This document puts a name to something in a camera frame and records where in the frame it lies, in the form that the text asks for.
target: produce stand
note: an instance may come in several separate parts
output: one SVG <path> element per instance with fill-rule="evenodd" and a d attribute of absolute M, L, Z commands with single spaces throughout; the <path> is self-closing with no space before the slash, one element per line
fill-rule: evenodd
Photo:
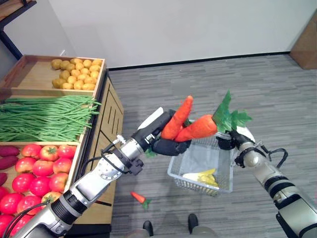
<path fill-rule="evenodd" d="M 94 90 L 55 89 L 52 87 L 52 79 L 58 78 L 59 71 L 51 68 L 52 59 L 70 60 L 71 57 L 45 57 L 23 56 L 12 70 L 0 81 L 0 101 L 12 97 L 60 97 L 64 95 L 92 96 L 101 103 L 97 107 L 99 115 L 93 115 L 90 119 L 92 128 L 86 128 L 78 138 L 78 142 L 36 142 L 40 145 L 76 145 L 75 157 L 69 172 L 65 190 L 80 178 L 82 165 L 89 158 L 98 156 L 100 150 L 105 148 L 122 132 L 123 106 L 114 90 L 106 69 L 106 61 L 102 59 L 102 66 L 97 78 Z M 14 145 L 18 148 L 30 142 L 0 142 L 2 145 Z M 89 164 L 86 172 L 91 170 L 97 161 Z M 3 172 L 9 174 L 4 186 L 11 189 L 11 183 L 17 175 L 14 167 Z M 115 183 L 99 199 L 99 203 L 93 204 L 77 224 L 108 224 L 105 230 L 111 230 L 112 205 L 114 200 Z"/>

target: carrot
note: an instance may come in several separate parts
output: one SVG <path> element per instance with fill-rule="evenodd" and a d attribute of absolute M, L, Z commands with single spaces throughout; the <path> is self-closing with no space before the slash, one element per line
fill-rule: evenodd
<path fill-rule="evenodd" d="M 173 115 L 172 119 L 164 127 L 161 137 L 167 140 L 173 140 L 181 130 L 181 126 L 188 118 L 193 105 L 193 97 L 188 96 L 184 103 L 179 107 L 177 112 Z"/>
<path fill-rule="evenodd" d="M 144 196 L 137 194 L 136 192 L 131 191 L 130 194 L 134 197 L 139 203 L 142 204 L 144 209 L 147 209 L 150 203 L 150 199 L 146 199 Z"/>
<path fill-rule="evenodd" d="M 217 125 L 212 120 L 212 115 L 204 115 L 188 127 L 182 129 L 176 136 L 175 141 L 183 142 L 214 135 Z"/>

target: person's foot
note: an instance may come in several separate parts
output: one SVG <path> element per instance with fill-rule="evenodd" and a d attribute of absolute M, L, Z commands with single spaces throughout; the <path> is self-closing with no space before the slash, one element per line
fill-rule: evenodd
<path fill-rule="evenodd" d="M 154 236 L 154 233 L 153 233 L 153 226 L 152 226 L 152 223 L 150 221 L 145 221 L 143 223 L 143 229 L 144 230 L 147 230 L 147 232 L 149 233 L 149 235 L 152 237 Z"/>
<path fill-rule="evenodd" d="M 193 232 L 193 228 L 198 226 L 198 218 L 195 214 L 191 213 L 188 216 L 188 230 L 191 234 Z"/>

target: sweet potato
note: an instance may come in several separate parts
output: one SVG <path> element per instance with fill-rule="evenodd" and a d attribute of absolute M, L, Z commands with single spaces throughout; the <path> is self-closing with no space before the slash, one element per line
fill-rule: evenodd
<path fill-rule="evenodd" d="M 7 173 L 0 173 L 0 186 L 2 186 L 7 179 L 8 179 Z"/>
<path fill-rule="evenodd" d="M 0 159 L 0 170 L 12 167 L 19 159 L 15 156 L 6 156 Z"/>
<path fill-rule="evenodd" d="M 17 156 L 20 151 L 15 146 L 0 146 L 0 156 Z"/>

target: white wire basket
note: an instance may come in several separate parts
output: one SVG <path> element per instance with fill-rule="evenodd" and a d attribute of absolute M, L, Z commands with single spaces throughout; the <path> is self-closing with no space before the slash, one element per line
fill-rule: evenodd
<path fill-rule="evenodd" d="M 191 189 L 202 194 L 216 196 L 219 193 L 230 193 L 233 190 L 233 160 L 238 150 L 222 150 L 218 147 L 216 137 L 230 139 L 230 135 L 216 133 L 214 136 L 192 140 L 185 153 L 173 156 L 168 175 L 173 177 L 178 187 Z M 199 173 L 216 168 L 213 174 L 219 187 L 184 178 L 186 173 Z"/>

